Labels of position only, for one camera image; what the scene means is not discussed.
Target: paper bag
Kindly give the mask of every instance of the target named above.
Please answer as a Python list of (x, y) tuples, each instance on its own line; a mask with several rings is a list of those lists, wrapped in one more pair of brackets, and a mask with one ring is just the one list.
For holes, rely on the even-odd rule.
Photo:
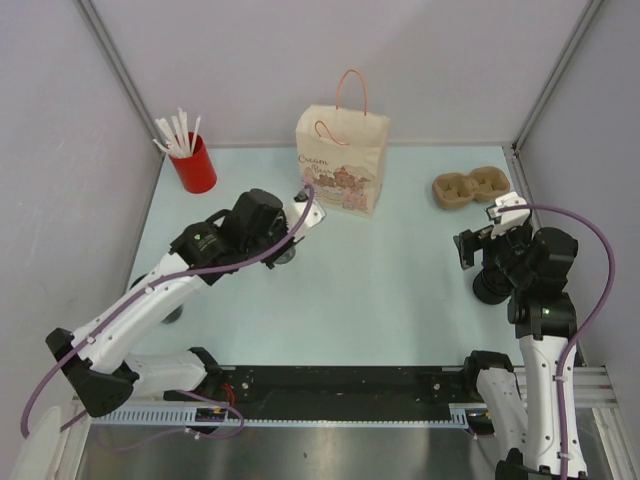
[[(350, 72), (362, 81), (362, 112), (340, 107), (340, 89)], [(311, 105), (302, 114), (296, 143), (302, 181), (313, 184), (322, 205), (371, 217), (384, 180), (391, 121), (367, 111), (367, 103), (364, 78), (347, 70), (335, 105)]]

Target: gray wall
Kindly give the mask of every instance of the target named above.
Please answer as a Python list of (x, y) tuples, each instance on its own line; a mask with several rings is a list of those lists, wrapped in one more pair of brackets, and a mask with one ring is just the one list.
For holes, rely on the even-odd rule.
[[(610, 238), (618, 275), (609, 304), (584, 342), (606, 364), (636, 451), (640, 448), (640, 2), (609, 2), (532, 136), (523, 161), (535, 200), (580, 212)], [(584, 318), (599, 297), (606, 257), (595, 237), (580, 240), (571, 290)]]
[[(587, 0), (95, 3), (155, 117), (177, 104), (208, 143), (247, 145), (293, 144), (348, 68), (392, 142), (509, 143)], [(362, 108), (356, 77), (343, 93)]]
[[(122, 292), (159, 170), (145, 130), (69, 0), (0, 1), (0, 478), (53, 365), (45, 336)], [(57, 378), (39, 413), (66, 404)]]

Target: red pen holder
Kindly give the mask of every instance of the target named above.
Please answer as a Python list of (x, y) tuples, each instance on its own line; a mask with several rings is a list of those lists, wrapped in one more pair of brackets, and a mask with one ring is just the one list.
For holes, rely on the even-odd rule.
[[(193, 132), (189, 132), (189, 143), (193, 141)], [(174, 158), (169, 155), (171, 163), (176, 168), (182, 186), (190, 193), (204, 193), (213, 188), (218, 181), (209, 152), (202, 137), (198, 135), (193, 155), (188, 158)]]

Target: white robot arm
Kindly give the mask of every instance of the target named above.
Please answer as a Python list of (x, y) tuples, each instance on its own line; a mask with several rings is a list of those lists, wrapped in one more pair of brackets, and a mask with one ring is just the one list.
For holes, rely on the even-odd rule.
[[(88, 344), (63, 367), (63, 372), (89, 415), (106, 415), (131, 396), (172, 390), (207, 394), (217, 387), (220, 368), (203, 348), (166, 356), (130, 352), (190, 296), (215, 283), (224, 273), (181, 276), (155, 288), (151, 285), (170, 274), (233, 265), (266, 252), (283, 240), (290, 226), (300, 219), (308, 198), (301, 193), (295, 200), (284, 208), (280, 200), (263, 190), (243, 193), (232, 210), (222, 210), (204, 222), (188, 226), (151, 272), (102, 315), (73, 332), (58, 328), (49, 334), (47, 345), (58, 360), (87, 338)], [(290, 261), (295, 245), (324, 216), (322, 207), (314, 202), (294, 237), (262, 262), (273, 268)], [(89, 336), (140, 290), (144, 294), (136, 302), (96, 338)]]
[[(463, 269), (473, 266), (474, 253), (483, 250), (483, 269), (473, 282), (478, 299), (498, 304), (510, 298), (508, 320), (515, 325), (527, 379), (526, 411), (506, 355), (475, 351), (465, 361), (464, 371), (469, 388), (489, 409), (506, 459), (498, 464), (496, 478), (557, 478), (562, 454), (555, 374), (561, 353), (577, 328), (575, 309), (563, 289), (578, 242), (555, 228), (541, 228), (533, 234), (530, 210), (501, 212), (515, 205), (526, 205), (515, 192), (496, 199), (487, 209), (493, 225), (462, 232), (454, 241)], [(568, 476), (586, 479), (573, 396), (575, 353), (574, 348), (562, 383), (570, 442)]]

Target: pink bag handle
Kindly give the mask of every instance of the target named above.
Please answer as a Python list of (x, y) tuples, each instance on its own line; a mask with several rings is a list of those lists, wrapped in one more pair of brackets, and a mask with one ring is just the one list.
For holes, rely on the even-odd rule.
[(320, 135), (320, 132), (318, 131), (318, 124), (319, 124), (319, 123), (321, 123), (321, 124), (324, 126), (324, 128), (326, 128), (326, 129), (327, 129), (327, 133), (328, 133), (328, 134), (329, 134), (329, 136), (331, 137), (331, 140), (333, 140), (334, 142), (336, 142), (338, 145), (342, 145), (342, 146), (347, 146), (347, 145), (349, 145), (348, 143), (342, 143), (342, 142), (339, 142), (338, 140), (336, 140), (335, 138), (333, 138), (333, 134), (331, 133), (331, 130), (329, 130), (329, 127), (327, 127), (327, 124), (326, 124), (326, 123), (324, 123), (322, 120), (318, 120), (318, 121), (316, 122), (316, 124), (314, 125), (314, 127), (315, 127), (315, 129), (316, 129), (316, 133), (318, 134), (318, 136), (319, 136), (320, 138), (322, 138), (322, 135)]
[(338, 108), (340, 108), (340, 89), (342, 88), (342, 84), (344, 83), (344, 79), (351, 72), (357, 74), (360, 77), (360, 81), (362, 82), (362, 88), (364, 90), (364, 114), (366, 116), (367, 115), (367, 105), (369, 103), (369, 99), (367, 97), (367, 84), (365, 83), (364, 77), (362, 76), (362, 74), (359, 71), (357, 71), (357, 70), (355, 70), (353, 68), (350, 68), (349, 70), (344, 72), (344, 75), (342, 76), (342, 79), (340, 80), (340, 83), (338, 84), (338, 90), (336, 91), (336, 110), (338, 110)]

